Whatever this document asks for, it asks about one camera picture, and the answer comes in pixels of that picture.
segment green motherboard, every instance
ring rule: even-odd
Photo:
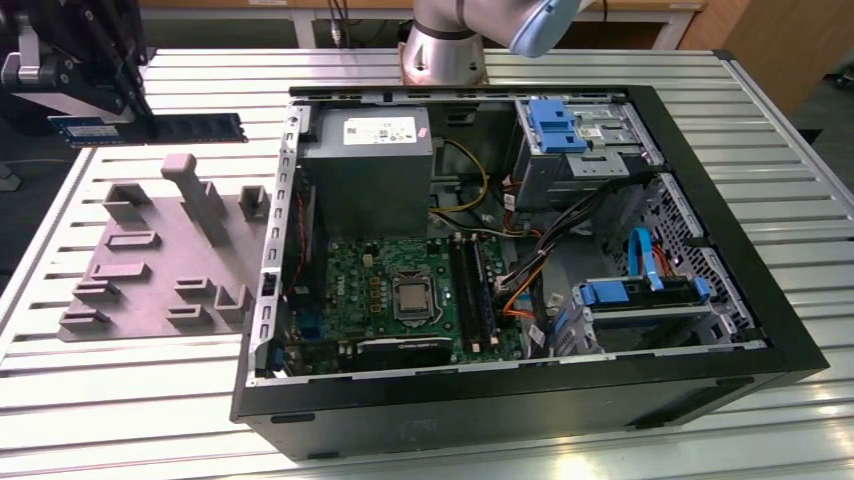
[[[332,242],[328,245],[326,306],[319,318],[316,348],[304,351],[304,373],[338,373],[336,342],[359,338],[432,335],[452,340],[451,364],[514,360],[522,357],[519,329],[498,329],[496,344],[480,351],[466,348],[458,318],[451,270],[452,239],[402,239]],[[500,242],[479,241],[490,279],[504,273]],[[395,281],[418,272],[432,282],[435,315],[430,321],[402,322],[395,312]]]

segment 3d printed holder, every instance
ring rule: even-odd
[[[182,196],[136,183],[104,199],[111,221],[60,321],[63,341],[238,333],[252,309],[270,197],[260,186],[222,196],[190,154],[160,172]]]

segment open computer tower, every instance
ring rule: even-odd
[[[679,425],[827,367],[653,88],[291,95],[232,420],[292,459]]]

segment white desk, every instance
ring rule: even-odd
[[[287,89],[394,84],[396,52],[162,51],[146,72],[158,112],[236,111],[251,142],[83,152],[0,299],[0,475],[27,479],[850,478],[854,457],[854,201],[737,64],[705,52],[490,52],[494,84],[651,84],[831,368],[678,429],[295,465],[228,421],[239,336],[65,344],[57,322],[85,269],[113,181],[159,180],[188,151],[222,194],[272,187]]]

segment sticker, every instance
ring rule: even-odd
[[[602,130],[598,128],[582,128],[579,129],[582,137],[602,137]]]
[[[504,209],[510,210],[511,212],[516,211],[516,197],[514,197],[508,193],[504,194]]]
[[[528,337],[540,347],[546,344],[546,334],[534,324],[531,324],[531,329],[528,330]]]
[[[119,130],[111,125],[65,127],[72,137],[119,137]]]
[[[546,303],[546,308],[555,308],[563,305],[563,295],[558,293],[552,293],[548,297],[548,302]]]
[[[344,145],[415,142],[415,117],[348,118],[344,122]]]

